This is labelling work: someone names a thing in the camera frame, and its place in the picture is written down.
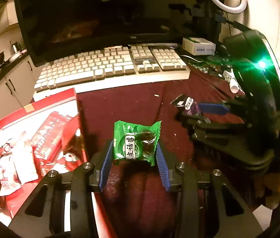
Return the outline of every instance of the maroon tablecloth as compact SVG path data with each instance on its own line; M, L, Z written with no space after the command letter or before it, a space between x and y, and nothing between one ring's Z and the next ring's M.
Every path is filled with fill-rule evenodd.
M77 95L87 130L86 150L90 156L113 138L118 120L150 126L162 121L160 139L179 160L192 162L193 142L187 129L174 119L177 109L170 102L180 94L197 102L219 102L233 97L227 82L191 69L190 78L123 86ZM240 122L233 115L209 116L211 121ZM158 168L144 161L112 166L102 193L106 212L119 238L169 237L175 226L176 196L161 184Z

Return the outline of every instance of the small white box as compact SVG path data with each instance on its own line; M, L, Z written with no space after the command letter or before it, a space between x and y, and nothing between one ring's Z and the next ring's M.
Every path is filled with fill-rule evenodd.
M204 39L195 37L183 38L183 49L192 55L214 55L215 44Z

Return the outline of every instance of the open gift box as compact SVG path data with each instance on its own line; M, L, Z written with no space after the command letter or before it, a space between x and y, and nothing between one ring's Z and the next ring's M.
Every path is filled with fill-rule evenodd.
M74 89L31 103L0 120L0 156L7 141L17 140L22 135L31 142L38 178L20 182L20 187L5 195L5 204L0 210L0 221L6 226L48 171L72 171L88 160ZM93 193L92 198L99 237L114 237L100 195ZM67 191L64 231L70 231L69 203L70 191Z

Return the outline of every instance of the cabinet handle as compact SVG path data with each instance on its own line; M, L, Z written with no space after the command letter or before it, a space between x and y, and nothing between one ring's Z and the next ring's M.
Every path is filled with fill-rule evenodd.
M9 91L11 92L11 95L13 95L12 90L10 89L9 85L7 83L5 83L5 85L8 87Z
M14 87L14 85L13 85L11 79L9 79L9 82L11 83L11 85L12 85L12 87L13 87L13 90L15 91L15 87Z
M33 71L32 66L31 66L31 64L30 64L30 62L29 62L29 61L28 61L28 64L30 65L31 71Z

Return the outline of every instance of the triangular cutout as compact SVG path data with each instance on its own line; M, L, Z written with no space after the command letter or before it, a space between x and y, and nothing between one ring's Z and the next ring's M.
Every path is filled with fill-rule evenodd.
M222 193L225 204L225 211L227 216L241 215L244 213L244 209L239 202L231 194L230 190L225 184L222 185Z
M45 199L47 194L47 185L44 185L38 192L31 204L26 208L25 214L31 216L41 217L43 215Z

